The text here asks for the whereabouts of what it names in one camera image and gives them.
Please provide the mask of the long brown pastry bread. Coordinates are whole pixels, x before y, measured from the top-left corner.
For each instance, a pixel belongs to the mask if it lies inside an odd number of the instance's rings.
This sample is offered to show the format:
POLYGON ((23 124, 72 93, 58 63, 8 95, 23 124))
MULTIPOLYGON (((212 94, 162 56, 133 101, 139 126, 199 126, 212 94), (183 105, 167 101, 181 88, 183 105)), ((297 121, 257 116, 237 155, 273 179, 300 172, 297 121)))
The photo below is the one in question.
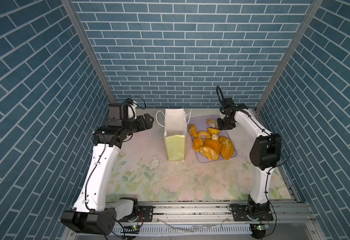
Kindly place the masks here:
POLYGON ((207 124, 208 124, 208 126, 209 126, 210 128, 218 129, 217 120, 208 119, 208 120, 207 120, 207 124))

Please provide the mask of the aluminium corner post left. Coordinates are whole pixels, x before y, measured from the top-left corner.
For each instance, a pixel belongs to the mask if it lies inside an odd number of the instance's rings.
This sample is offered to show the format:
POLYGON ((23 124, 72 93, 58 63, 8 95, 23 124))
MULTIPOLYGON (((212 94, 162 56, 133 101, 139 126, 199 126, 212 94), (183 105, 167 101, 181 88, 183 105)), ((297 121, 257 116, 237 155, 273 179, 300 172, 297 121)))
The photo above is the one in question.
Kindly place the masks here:
POLYGON ((102 67, 98 61, 98 58, 94 52, 94 49, 91 45, 91 42, 86 34, 86 31, 81 23, 81 20, 79 18, 79 15, 74 7, 74 4, 72 1, 69 1, 69 0, 61 0, 61 3, 84 47, 84 50, 86 51, 88 57, 89 57, 89 60, 91 62, 91 64, 93 65, 94 67, 94 70, 96 71, 98 77, 99 77, 99 80, 110 100, 110 102, 114 101, 115 100, 115 97, 112 93, 112 90, 110 88, 110 85, 108 83, 108 80, 102 70, 102 67))

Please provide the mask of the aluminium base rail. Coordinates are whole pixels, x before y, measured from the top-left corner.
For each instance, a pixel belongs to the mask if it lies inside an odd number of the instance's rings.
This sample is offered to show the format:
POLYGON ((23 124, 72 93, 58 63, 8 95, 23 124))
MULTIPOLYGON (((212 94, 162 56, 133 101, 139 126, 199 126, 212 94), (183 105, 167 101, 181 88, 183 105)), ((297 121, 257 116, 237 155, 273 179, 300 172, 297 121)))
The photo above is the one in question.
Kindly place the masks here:
POLYGON ((243 201, 140 202, 121 200, 103 212, 62 214, 65 240, 322 240, 307 203, 272 200, 250 219, 243 201))

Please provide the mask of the yellow half-moon bread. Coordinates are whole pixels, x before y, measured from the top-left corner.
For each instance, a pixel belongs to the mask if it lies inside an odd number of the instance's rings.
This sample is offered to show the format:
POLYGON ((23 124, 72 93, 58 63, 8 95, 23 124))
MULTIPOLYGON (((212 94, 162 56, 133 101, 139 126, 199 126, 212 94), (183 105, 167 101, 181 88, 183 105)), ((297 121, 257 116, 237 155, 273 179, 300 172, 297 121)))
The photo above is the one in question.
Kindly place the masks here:
POLYGON ((215 129, 215 128, 208 128, 207 131, 209 132, 210 135, 219 135, 220 134, 220 130, 215 129))

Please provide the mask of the small pale bread roll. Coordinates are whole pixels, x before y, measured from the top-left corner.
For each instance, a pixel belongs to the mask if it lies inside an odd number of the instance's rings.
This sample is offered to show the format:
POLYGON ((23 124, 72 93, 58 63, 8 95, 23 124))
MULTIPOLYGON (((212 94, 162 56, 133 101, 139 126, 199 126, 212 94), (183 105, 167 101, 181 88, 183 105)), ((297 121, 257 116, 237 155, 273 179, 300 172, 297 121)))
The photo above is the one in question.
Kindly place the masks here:
POLYGON ((211 134, 211 139, 218 141, 219 140, 219 135, 218 134, 211 134))

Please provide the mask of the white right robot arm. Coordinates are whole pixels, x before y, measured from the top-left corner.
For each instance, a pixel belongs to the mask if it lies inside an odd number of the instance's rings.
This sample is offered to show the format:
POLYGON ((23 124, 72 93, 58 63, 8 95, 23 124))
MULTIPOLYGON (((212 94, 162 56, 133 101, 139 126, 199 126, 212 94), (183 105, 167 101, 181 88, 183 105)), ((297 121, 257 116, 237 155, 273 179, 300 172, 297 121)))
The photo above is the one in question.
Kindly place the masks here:
POLYGON ((273 220, 273 207, 268 198, 272 173, 277 168, 281 157, 282 140, 279 134, 273 134, 256 120, 244 104, 235 105, 223 102, 220 112, 224 118, 217 120, 219 130, 231 130, 239 123, 254 137, 249 153, 255 167, 252 190, 248 197, 246 213, 253 221, 266 218, 273 220))

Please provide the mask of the large twisted golden bread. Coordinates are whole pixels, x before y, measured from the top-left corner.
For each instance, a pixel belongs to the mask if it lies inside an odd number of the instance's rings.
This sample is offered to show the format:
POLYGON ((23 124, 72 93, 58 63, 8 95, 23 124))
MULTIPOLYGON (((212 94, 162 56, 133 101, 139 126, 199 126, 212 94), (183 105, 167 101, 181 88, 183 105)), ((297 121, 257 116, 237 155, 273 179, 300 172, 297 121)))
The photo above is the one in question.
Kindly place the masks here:
POLYGON ((202 156, 214 161, 219 159, 221 149, 222 146, 218 141, 205 140, 203 146, 200 149, 200 153, 202 156))

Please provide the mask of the aluminium corner post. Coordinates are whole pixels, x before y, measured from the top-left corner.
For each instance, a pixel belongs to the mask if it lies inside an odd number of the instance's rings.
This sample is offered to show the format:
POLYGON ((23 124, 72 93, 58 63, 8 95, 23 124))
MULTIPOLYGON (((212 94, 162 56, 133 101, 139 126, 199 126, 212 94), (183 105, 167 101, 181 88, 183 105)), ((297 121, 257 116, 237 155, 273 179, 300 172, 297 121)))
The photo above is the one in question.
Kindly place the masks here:
POLYGON ((110 88, 110 85, 108 83, 108 80, 102 70, 102 67, 98 61, 98 58, 94 52, 94 49, 91 45, 91 42, 86 34, 86 31, 81 23, 81 20, 79 18, 79 15, 74 7, 74 4, 72 1, 69 1, 69 0, 61 0, 61 3, 84 47, 84 50, 86 51, 88 57, 89 57, 89 60, 91 62, 91 64, 93 65, 94 67, 94 70, 96 71, 98 77, 99 77, 99 80, 110 100, 110 102, 114 101, 115 100, 115 97, 112 93, 112 90, 110 88))
POLYGON ((259 102, 257 103, 255 107, 255 111, 259 113, 263 106, 266 103, 266 100, 270 96, 273 88, 276 86, 281 74, 285 70, 289 60, 291 59, 292 55, 294 54, 295 50, 297 49, 300 41, 302 40, 305 32, 307 31, 308 27, 310 26, 311 22, 313 21, 313 18, 315 17, 316 13, 318 12, 320 6, 322 5, 323 0, 313 0, 310 4, 310 6, 307 9, 307 12, 302 19, 301 24, 296 30, 295 35, 293 36, 290 44, 287 47, 287 50, 285 54, 282 56, 279 65, 276 67, 275 72, 273 76, 270 78, 270 81, 265 88, 259 102))

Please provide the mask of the aluminium corner post right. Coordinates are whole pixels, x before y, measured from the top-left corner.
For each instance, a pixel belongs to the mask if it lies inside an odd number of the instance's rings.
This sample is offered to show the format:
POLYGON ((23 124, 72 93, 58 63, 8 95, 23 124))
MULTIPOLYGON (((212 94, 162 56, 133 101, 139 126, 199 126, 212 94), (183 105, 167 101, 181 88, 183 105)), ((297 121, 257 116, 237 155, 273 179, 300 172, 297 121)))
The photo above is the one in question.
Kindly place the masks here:
POLYGON ((287 47, 287 50, 285 54, 282 56, 279 65, 276 67, 275 72, 273 76, 270 78, 270 81, 265 88, 259 102, 257 103, 255 107, 255 111, 259 113, 263 106, 266 103, 266 100, 270 96, 273 88, 276 86, 281 74, 285 70, 289 60, 291 59, 292 55, 294 54, 295 50, 297 49, 300 41, 302 40, 305 32, 307 31, 308 27, 310 26, 311 22, 313 21, 313 18, 315 17, 316 13, 318 12, 320 6, 322 5, 323 0, 313 0, 310 4, 310 6, 307 9, 307 12, 302 19, 301 24, 296 30, 295 35, 293 36, 290 44, 287 47))

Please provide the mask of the round orange bun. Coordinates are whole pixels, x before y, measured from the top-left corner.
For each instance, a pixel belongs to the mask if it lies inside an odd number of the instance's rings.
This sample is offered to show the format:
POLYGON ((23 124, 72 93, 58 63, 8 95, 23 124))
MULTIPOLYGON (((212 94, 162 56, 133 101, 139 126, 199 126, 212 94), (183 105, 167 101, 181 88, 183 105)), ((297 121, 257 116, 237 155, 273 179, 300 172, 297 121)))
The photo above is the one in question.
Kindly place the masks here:
POLYGON ((196 151, 196 152, 200 152, 200 149, 201 147, 203 146, 204 142, 203 142, 203 139, 199 138, 199 137, 196 137, 194 138, 193 140, 193 149, 196 151))

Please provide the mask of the sesame seeded oval bread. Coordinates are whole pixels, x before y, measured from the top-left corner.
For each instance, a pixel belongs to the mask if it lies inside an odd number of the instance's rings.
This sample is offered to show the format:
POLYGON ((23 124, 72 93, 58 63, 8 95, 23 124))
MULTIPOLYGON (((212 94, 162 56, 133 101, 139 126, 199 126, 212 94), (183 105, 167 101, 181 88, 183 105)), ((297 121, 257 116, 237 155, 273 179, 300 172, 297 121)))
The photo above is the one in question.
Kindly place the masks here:
POLYGON ((225 160, 230 159, 234 155, 235 150, 233 142, 225 136, 221 136, 218 141, 222 146, 220 154, 225 160))

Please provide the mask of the white paper gift bag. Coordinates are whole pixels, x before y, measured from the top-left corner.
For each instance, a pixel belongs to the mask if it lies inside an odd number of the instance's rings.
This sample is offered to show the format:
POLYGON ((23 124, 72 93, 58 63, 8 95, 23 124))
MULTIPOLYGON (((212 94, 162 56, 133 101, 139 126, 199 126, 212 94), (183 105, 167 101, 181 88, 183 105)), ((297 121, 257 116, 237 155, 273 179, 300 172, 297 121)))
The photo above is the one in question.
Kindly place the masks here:
POLYGON ((164 139, 168 161, 185 160, 187 125, 192 110, 187 114, 184 109, 166 109, 157 111, 156 121, 165 129, 164 139))

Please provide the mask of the golden croissant bread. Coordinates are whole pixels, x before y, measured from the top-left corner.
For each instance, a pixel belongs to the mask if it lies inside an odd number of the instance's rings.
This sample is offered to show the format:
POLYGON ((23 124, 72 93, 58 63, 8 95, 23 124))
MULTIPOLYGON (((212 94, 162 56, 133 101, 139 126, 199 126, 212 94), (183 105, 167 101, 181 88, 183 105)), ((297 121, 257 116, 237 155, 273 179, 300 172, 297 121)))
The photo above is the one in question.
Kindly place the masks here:
POLYGON ((196 129, 196 126, 194 124, 190 124, 189 125, 189 130, 188 132, 190 133, 190 135, 193 137, 193 138, 197 138, 198 137, 198 132, 197 132, 197 129, 196 129))

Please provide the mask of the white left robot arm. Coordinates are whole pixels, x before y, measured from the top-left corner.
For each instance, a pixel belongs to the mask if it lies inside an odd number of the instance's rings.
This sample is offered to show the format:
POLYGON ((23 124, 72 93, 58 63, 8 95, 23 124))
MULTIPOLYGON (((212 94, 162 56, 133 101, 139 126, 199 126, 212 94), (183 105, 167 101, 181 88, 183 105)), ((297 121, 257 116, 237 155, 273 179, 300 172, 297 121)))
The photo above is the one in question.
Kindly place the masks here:
POLYGON ((121 220, 139 222, 143 219, 136 198, 121 198, 106 207, 107 183, 122 144, 133 134, 153 127, 153 117, 138 116, 137 107, 132 98, 110 103, 107 123, 93 133, 93 153, 84 185, 73 208, 61 216, 61 223, 73 232, 106 237, 121 220))

